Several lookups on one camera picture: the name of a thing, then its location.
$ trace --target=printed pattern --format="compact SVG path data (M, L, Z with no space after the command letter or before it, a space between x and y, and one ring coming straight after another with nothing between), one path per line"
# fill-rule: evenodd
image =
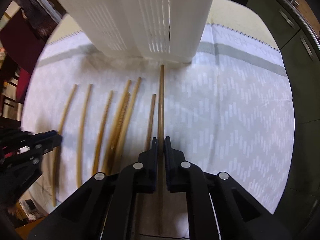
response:
M284 68L281 54L220 25L206 25L201 42L231 46L246 57L239 59L228 51L197 52L189 65L166 63L165 136L170 136L173 148L183 151L186 159L203 171L228 172L273 213L282 196L292 156L292 94L285 75L259 67L259 61L253 65L249 59L258 57ZM109 91L114 90L115 97L109 110L100 160L124 84L128 78L132 79L132 90L139 76L143 79L127 132L122 167L134 163L143 151L151 95L158 94L160 63L138 58L108 58L97 52L84 33L46 47L30 83L22 128L32 132L57 129L69 92L74 83L79 84L63 131L59 201L76 190L76 140L87 85L94 84L85 124L83 181L90 177ZM50 212L53 207L47 193L51 192L49 163L50 155L45 155L44 176L30 190L37 202ZM43 185L44 190L41 191L39 185ZM155 214L156 196L146 195L141 233L156 235ZM188 237L184 194L165 191L164 235Z

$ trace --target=metal handle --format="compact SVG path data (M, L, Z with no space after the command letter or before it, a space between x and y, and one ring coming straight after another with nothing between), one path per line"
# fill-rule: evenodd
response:
M306 48L306 51L308 52L310 58L313 60L313 54L312 54L312 52L311 52L308 44L306 43L305 39L304 39L302 36L300 36L300 39L301 39L301 41L302 41L302 44L303 44L304 47Z
M281 16L287 21L287 23L289 23L289 25L294 28L294 25L292 23L292 21L290 21L290 19L284 14L284 12L282 10L279 10L279 13L281 14Z

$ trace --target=dark red fabric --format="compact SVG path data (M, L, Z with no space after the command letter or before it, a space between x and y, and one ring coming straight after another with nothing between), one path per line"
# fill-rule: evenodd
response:
M29 87L31 74L25 71L24 69L20 70L20 75L18 79L18 85L16 90L16 102L23 104L24 99L26 98L27 90Z
M35 36L21 9L0 31L0 40L7 54L20 68L32 74L45 42Z

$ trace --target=metal bolt head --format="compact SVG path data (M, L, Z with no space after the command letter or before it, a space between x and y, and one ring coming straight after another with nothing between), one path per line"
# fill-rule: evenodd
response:
M136 169L136 170L140 170L143 168L143 163L134 163L133 164L133 167Z
M229 175L228 175L228 173L226 173L226 172L220 172L220 173L219 173L219 178L220 178L220 179L223 179L223 180L226 180L226 179L229 178Z
M190 168L191 164L190 164L190 162L182 162L182 163L180 163L180 166L182 168Z
M35 158L35 159L32 161L32 164L33 164L33 165L36 165L38 162L39 162L39 159L38 159L38 158Z
M95 178L96 180L102 180L102 179L104 179L104 177L105 177L105 175L104 175L102 172L98 172L98 173L94 176L94 178Z

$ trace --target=white tablecloth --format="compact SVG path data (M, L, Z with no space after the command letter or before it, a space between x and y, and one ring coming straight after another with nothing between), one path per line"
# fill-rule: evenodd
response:
M84 132L83 181L91 176L104 106L115 91L102 146L127 79L142 83L127 132L122 167L137 161L146 139L151 95L158 94L161 62L113 59L98 52L84 33L48 45L33 73L22 128L57 129L73 84L79 88L63 131L59 190L64 201L76 190L76 145L89 83L93 84ZM273 213L283 193L292 156L294 112L289 80L279 51L220 25L206 25L191 64L165 63L165 136L172 147L203 171L228 172ZM157 104L153 136L157 130ZM34 199L53 210L44 156L44 175L31 187ZM156 235L155 195L145 198L141 232ZM164 236L188 237L184 194L164 198Z

